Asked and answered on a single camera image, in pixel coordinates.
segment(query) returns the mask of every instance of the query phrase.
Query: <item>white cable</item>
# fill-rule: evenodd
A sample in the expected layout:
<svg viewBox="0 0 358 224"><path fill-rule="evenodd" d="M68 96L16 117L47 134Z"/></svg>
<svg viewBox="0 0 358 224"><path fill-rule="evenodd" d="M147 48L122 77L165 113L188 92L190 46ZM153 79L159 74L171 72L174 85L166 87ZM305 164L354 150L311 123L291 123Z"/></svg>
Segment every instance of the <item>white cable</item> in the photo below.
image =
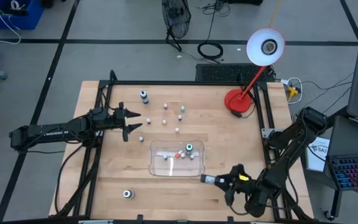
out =
<svg viewBox="0 0 358 224"><path fill-rule="evenodd" d="M291 104L295 104L295 103L299 103L301 100L302 100L302 94L303 94L303 87L302 87L302 82L299 78L297 77L292 77L292 78L289 78L288 81L290 81L291 79L296 79L298 80L299 84L301 85L301 96L299 97L299 100L295 101L295 102L288 102L289 105Z"/></svg>
<svg viewBox="0 0 358 224"><path fill-rule="evenodd" d="M4 44L19 44L20 41L22 40L22 37L21 37L14 29L12 29L8 24L6 24L5 20L4 20L4 19L2 18L2 16L1 16L1 13L0 13L0 18L1 18L1 20L3 21L3 23L4 23L13 33L15 33L15 34L18 36L18 38L19 38L19 40L18 40L17 42L15 42L15 43L9 42L9 41L4 41L4 40L0 40L0 43L4 43Z"/></svg>

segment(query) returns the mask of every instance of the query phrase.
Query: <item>transparent bin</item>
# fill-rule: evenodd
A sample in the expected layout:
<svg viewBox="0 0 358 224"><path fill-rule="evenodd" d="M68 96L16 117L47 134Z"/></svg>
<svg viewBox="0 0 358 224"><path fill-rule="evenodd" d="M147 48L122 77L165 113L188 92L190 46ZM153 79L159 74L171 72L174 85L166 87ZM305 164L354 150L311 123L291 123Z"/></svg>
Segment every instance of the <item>transparent bin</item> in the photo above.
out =
<svg viewBox="0 0 358 224"><path fill-rule="evenodd" d="M193 146L192 154L186 154L184 158L175 156L180 152L186 153L186 146ZM195 141L161 141L154 140L150 145L149 172L157 176L169 177L196 177L203 174L204 144L200 140Z"/></svg>

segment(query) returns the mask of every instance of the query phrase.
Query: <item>small cylinder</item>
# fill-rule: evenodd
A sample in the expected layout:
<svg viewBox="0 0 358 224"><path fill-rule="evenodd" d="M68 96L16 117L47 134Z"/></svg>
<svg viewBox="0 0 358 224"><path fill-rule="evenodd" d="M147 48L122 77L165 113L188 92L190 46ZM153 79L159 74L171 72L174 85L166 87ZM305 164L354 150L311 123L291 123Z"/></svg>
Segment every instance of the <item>small cylinder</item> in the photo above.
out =
<svg viewBox="0 0 358 224"><path fill-rule="evenodd" d="M191 155L191 152L193 151L193 146L191 144L186 145L186 154Z"/></svg>
<svg viewBox="0 0 358 224"><path fill-rule="evenodd" d="M140 91L140 97L142 98L142 101L144 104L149 103L149 99L147 98L147 93L146 91Z"/></svg>
<svg viewBox="0 0 358 224"><path fill-rule="evenodd" d="M124 198L131 199L135 197L135 192L131 190L125 190L122 195L124 196Z"/></svg>

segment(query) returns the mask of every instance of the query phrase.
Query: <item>wooden tabletop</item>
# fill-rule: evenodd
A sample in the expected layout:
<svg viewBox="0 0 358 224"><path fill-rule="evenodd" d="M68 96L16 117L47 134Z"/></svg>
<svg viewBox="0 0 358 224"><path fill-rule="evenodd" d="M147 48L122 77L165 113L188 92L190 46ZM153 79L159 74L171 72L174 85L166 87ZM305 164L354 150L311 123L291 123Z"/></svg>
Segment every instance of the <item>wooden tabletop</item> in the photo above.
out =
<svg viewBox="0 0 358 224"><path fill-rule="evenodd" d="M83 82L74 117L93 108L98 82ZM159 177L149 173L150 143L155 140L203 142L205 150L205 174L227 174L231 167L241 163L246 172L257 178L265 167L262 141L256 110L246 119L239 119L225 108L223 99L233 86L176 86L176 85L114 85L110 106L120 101L141 117L127 119L128 124L143 123L122 141L122 131L105 131L94 192L91 218L136 219L143 214L145 220L194 220L225 221L233 216L235 221L274 221L267 208L264 215L237 216L224 202L224 192L213 185L200 182L200 177ZM142 103L140 91L145 90L149 104ZM291 125L290 112L283 85L268 83L268 92L276 128ZM265 110L263 95L262 109ZM78 146L68 144L64 158ZM81 150L66 164L60 181L58 197L62 208L78 186L84 151ZM300 207L313 217L302 165L298 160L290 170L300 199ZM125 199L125 189L135 192L135 197ZM88 191L83 194L80 214L84 213ZM244 195L236 195L233 208L244 212Z"/></svg>

